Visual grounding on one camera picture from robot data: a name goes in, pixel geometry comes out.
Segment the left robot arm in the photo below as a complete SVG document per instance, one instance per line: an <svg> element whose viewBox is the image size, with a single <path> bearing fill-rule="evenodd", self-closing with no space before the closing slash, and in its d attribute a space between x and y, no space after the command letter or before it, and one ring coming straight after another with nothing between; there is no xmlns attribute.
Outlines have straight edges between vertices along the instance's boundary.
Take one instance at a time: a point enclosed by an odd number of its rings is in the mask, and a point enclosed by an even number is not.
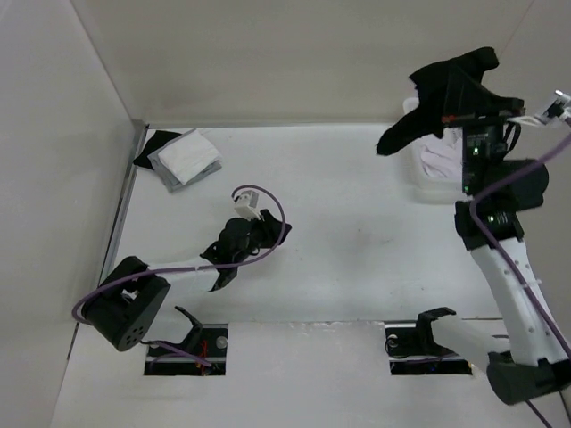
<svg viewBox="0 0 571 428"><path fill-rule="evenodd" d="M228 220L218 239L186 262L148 265L136 256L126 257L95 291L78 301L72 315L93 326L118 351L143 342L191 355L199 348L201 335L190 325L176 325L170 319L172 310L198 327L182 304L199 293L226 287L239 267L267 257L260 251L274 251L291 229L265 209L254 218Z"/></svg>

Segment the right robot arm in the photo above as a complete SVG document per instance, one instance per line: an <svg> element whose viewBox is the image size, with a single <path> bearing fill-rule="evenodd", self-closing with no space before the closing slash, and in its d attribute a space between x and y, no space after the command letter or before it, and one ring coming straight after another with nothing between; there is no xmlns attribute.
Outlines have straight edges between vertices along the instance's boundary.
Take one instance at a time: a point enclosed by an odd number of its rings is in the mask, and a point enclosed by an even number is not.
<svg viewBox="0 0 571 428"><path fill-rule="evenodd" d="M462 131L462 191L455 227L479 266L502 315L508 340L477 331L452 309L421 313L416 346L429 354L451 350L483 370L493 392L512 406L570 384L570 346L552 319L529 264L517 215L537 208L549 183L546 164L568 148L557 144L539 159L509 160L524 125L568 124L570 98L556 91L539 115L525 113L518 98L498 96L452 68L443 98L442 122Z"/></svg>

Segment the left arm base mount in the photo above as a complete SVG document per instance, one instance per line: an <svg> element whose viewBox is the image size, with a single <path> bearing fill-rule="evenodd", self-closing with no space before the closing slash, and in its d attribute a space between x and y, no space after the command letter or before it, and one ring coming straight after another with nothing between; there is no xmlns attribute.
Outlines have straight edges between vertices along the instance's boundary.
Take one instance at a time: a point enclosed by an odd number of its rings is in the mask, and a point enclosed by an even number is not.
<svg viewBox="0 0 571 428"><path fill-rule="evenodd" d="M228 354L228 324L203 324L186 309L175 310L185 317L190 329L179 342L167 347L148 344L145 376L223 376Z"/></svg>

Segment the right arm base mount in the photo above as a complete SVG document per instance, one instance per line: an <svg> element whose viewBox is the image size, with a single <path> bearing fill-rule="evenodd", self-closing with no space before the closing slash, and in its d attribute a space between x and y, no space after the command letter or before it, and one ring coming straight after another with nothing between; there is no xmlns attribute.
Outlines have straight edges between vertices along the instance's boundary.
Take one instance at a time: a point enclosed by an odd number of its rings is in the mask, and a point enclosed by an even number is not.
<svg viewBox="0 0 571 428"><path fill-rule="evenodd" d="M425 350L412 323L385 324L385 353L391 375L472 375L472 365L445 348Z"/></svg>

